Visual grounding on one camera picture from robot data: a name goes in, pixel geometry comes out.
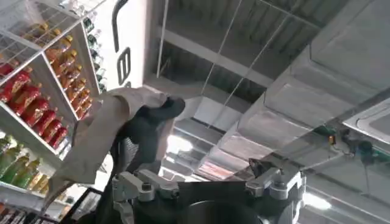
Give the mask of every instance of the black machine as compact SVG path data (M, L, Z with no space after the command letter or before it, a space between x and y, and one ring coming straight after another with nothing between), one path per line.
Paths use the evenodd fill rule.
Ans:
M298 169L251 160L255 178L247 182L176 183L157 175L162 128L184 107L172 97L161 108L142 107L117 134L110 151L114 168L96 210L79 220L70 212L61 223L296 223L305 192Z

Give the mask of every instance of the fluorescent light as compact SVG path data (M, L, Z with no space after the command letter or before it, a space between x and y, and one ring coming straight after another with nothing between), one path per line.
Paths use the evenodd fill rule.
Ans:
M188 152L191 149L193 149L192 143L190 143L186 139L183 139L175 135L168 136L167 142L168 142L168 148L166 150L167 152L177 154L179 151Z
M167 156L167 157L165 157L165 159L166 159L168 162L175 163L174 158L171 158L171 157Z
M310 205L320 210L327 210L332 207L331 204L325 199L307 192L303 194L303 202L305 203L305 205Z

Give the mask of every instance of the white shelf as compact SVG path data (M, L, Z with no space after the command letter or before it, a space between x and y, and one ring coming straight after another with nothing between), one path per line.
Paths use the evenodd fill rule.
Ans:
M2 102L0 102L0 117L2 131L12 135L18 142L22 142L54 169L60 167L62 160L57 157L57 152Z
M78 53L76 63L83 66L81 76L88 80L87 88L91 90L91 97L97 97L100 94L100 89L93 68L92 56L88 47L87 35L84 30L83 22L73 28L71 35L75 39L73 48Z
M92 12L104 0L79 0L85 9ZM64 117L63 125L68 125L69 135L72 135L73 126L78 120L64 90L56 78L44 51L65 35L72 35L71 49L77 51L76 63L82 65L81 77L87 79L87 88L91 90L91 97L99 95L99 85L93 68L93 62L88 48L87 35L83 27L83 18L58 7L52 1L24 0L7 5L0 12L0 51L8 59L15 58L21 64L6 78L0 80L0 86L16 75L26 65L34 70L31 73L33 83L42 83L42 96L50 96L50 108L58 108L57 117ZM25 35L31 25L46 22L49 31L59 28L62 33L51 41L44 42L45 46L27 41ZM0 102L0 129L14 136L25 144L33 154L42 158L43 162L54 170L61 165L61 159L48 143L42 140L28 125L26 125L6 104Z
M69 125L69 129L71 129L75 121L77 121L77 115L62 89L59 80L56 78L48 59L42 54L33 60L32 63L30 63L30 66L34 69L31 73L31 78L35 82L42 83L41 93L51 97L51 108L58 108L57 116L63 116L64 125Z
M8 205L23 206L25 208L38 210L42 207L43 200L43 194L31 192L11 184L0 182L0 201L3 201ZM55 200L50 205L46 213L53 218L57 218L65 206L72 205L63 201Z

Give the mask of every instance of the towel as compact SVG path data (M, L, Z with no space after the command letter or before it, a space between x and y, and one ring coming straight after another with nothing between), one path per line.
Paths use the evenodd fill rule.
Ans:
M73 134L73 147L49 180L49 192L42 211L74 183L94 184L96 171L110 151L118 130L142 107L158 108L167 96L146 88L118 88L95 100L98 108L79 121Z

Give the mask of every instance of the hanging wire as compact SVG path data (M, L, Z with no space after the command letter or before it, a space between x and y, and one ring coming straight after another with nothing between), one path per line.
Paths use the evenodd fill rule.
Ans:
M233 14L233 18L232 18L232 20L230 20L230 24L229 24L229 26L228 26L228 28L227 28L227 30L226 30L224 39L222 40L222 43L221 43L221 45L220 45L220 47L219 47L219 50L218 50L218 53L217 53L217 59L213 62L212 66L211 66L211 68L210 68L210 71L208 72L206 81L205 81L205 83L204 83L204 85L203 85L203 87L202 87L202 91L200 92L201 96L203 96L203 93L205 92L206 85L207 85L207 83L208 83L208 80L209 80L210 77L211 77L211 73L213 72L213 69L214 69L214 67L215 67L215 63L217 63L217 62L221 59L221 52L222 52L222 49L224 48L224 45L225 45L227 36L229 35L230 30L232 29L234 20L235 20L235 18L236 18L236 15L237 15L237 13L238 13L238 9L239 9L239 7L240 7L242 1L243 1L243 0L239 0L238 5L237 5L237 8L236 8L236 10L234 11L234 14Z

